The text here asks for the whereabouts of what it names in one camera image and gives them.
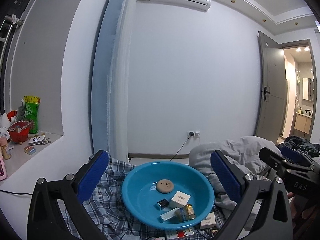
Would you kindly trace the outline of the person's left hand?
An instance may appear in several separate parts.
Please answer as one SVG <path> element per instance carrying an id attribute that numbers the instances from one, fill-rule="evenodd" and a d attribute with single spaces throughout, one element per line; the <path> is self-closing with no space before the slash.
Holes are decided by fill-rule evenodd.
<path id="1" fill-rule="evenodd" d="M 290 201 L 293 239 L 319 239 L 319 204 L 313 203 L 292 192 Z"/>

